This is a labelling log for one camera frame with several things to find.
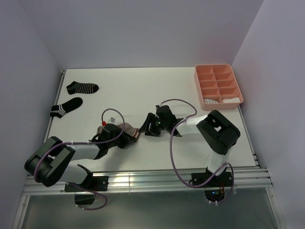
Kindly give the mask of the taupe sock red cuff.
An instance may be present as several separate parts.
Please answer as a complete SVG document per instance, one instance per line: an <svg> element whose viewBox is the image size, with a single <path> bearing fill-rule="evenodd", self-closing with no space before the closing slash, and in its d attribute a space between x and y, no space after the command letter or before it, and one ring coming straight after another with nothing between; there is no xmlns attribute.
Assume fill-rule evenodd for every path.
<svg viewBox="0 0 305 229"><path fill-rule="evenodd" d="M98 141L111 141L111 143L116 143L117 145L129 145L137 142L139 136L139 129L132 127L129 123L122 123L119 125L106 124L105 126L99 126L97 129Z"/></svg>

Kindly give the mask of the white sock black toe heel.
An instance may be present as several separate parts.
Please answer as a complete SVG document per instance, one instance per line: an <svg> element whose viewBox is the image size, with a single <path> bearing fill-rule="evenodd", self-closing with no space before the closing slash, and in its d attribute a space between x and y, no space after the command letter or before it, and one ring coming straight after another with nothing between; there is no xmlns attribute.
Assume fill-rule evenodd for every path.
<svg viewBox="0 0 305 229"><path fill-rule="evenodd" d="M206 104L218 104L219 102L214 99L204 99L203 100Z"/></svg>

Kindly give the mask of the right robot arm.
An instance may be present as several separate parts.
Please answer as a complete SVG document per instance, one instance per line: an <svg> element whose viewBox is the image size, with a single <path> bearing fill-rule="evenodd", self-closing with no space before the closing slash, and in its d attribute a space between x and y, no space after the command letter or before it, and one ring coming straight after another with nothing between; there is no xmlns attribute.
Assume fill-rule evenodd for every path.
<svg viewBox="0 0 305 229"><path fill-rule="evenodd" d="M217 186L223 179L231 148L240 137L239 129L219 111L213 110L209 114L194 118L176 118L169 106L156 107L156 113L148 113L139 132L148 136L159 137L162 131L173 136L201 134L213 154L207 167L207 183Z"/></svg>

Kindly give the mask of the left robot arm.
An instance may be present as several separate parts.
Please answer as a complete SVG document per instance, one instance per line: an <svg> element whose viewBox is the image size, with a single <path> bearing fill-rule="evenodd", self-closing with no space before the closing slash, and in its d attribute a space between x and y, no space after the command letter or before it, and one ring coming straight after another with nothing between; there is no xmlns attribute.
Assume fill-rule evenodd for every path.
<svg viewBox="0 0 305 229"><path fill-rule="evenodd" d="M93 184L93 173L85 166L71 165L71 161L81 159L98 160L109 149L125 149L136 143L139 129L125 124L106 124L99 126L97 134L80 145L63 144L52 136L25 162L25 170L35 177L35 181L51 187L58 181L74 183L81 190L88 190Z"/></svg>

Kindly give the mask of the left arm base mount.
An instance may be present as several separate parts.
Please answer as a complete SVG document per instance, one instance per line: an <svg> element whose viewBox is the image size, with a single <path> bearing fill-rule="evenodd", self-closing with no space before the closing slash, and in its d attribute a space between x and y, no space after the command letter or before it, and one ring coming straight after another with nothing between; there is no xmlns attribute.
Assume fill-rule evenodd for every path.
<svg viewBox="0 0 305 229"><path fill-rule="evenodd" d="M99 192L107 191L108 189L108 176L93 176L82 184L66 184L65 192Z"/></svg>

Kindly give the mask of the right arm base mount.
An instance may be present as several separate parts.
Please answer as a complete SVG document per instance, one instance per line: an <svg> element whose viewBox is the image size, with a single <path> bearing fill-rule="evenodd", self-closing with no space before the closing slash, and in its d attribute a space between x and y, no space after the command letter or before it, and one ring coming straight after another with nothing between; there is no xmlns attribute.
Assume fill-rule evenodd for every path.
<svg viewBox="0 0 305 229"><path fill-rule="evenodd" d="M191 180L189 181L190 185L200 185L204 183L212 173L192 173ZM232 173L224 171L219 176L214 176L204 187L230 187L232 185Z"/></svg>

